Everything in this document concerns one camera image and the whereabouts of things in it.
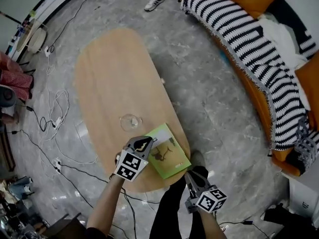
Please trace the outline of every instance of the wall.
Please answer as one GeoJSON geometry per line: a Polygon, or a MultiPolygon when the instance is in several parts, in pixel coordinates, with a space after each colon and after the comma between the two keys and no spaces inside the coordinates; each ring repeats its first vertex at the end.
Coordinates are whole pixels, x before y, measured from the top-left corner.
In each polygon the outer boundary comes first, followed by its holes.
{"type": "Polygon", "coordinates": [[[319,47],[319,0],[286,0],[319,47]]]}
{"type": "MultiPolygon", "coordinates": [[[[0,11],[23,21],[40,0],[0,0],[0,11]]],[[[5,52],[17,23],[0,15],[0,50],[5,52]]]]}

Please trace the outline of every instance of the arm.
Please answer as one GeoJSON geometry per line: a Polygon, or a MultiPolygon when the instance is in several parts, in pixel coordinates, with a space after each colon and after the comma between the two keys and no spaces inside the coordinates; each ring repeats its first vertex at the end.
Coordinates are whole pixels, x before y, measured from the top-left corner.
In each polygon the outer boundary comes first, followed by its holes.
{"type": "Polygon", "coordinates": [[[96,228],[108,236],[123,183],[123,178],[112,176],[89,217],[87,228],[96,228]]]}
{"type": "Polygon", "coordinates": [[[199,213],[203,222],[207,239],[227,239],[212,214],[207,213],[202,209],[199,209],[199,213]]]}

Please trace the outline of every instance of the black and white marker cube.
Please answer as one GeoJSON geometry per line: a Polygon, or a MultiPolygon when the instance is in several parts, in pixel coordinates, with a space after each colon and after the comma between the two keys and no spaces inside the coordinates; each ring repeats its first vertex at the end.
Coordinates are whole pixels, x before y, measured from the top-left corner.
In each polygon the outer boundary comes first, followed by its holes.
{"type": "Polygon", "coordinates": [[[227,200],[227,196],[219,189],[204,191],[199,197],[196,205],[208,213],[212,213],[222,208],[227,200]]]}
{"type": "Polygon", "coordinates": [[[147,161],[122,150],[114,173],[128,181],[134,181],[147,164],[147,161]]]}

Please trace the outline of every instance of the black pants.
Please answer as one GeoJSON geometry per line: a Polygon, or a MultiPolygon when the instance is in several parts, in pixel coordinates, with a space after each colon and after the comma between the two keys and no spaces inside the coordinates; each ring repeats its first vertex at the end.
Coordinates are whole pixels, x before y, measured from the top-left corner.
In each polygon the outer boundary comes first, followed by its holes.
{"type": "MultiPolygon", "coordinates": [[[[196,166],[193,171],[203,177],[208,176],[208,171],[203,166],[196,166]]],[[[180,199],[186,187],[184,176],[179,181],[170,186],[163,195],[159,209],[152,226],[150,239],[181,239],[178,227],[177,212],[179,210],[180,199]]],[[[189,239],[205,239],[205,231],[199,212],[193,213],[193,222],[189,239]]]]}

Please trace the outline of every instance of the glass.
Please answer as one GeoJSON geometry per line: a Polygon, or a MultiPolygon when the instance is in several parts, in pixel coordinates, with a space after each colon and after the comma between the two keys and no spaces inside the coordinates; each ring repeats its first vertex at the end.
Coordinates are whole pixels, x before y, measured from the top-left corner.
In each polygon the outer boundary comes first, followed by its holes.
{"type": "Polygon", "coordinates": [[[142,125],[142,119],[133,114],[126,114],[120,120],[121,127],[126,132],[132,132],[142,125]]]}

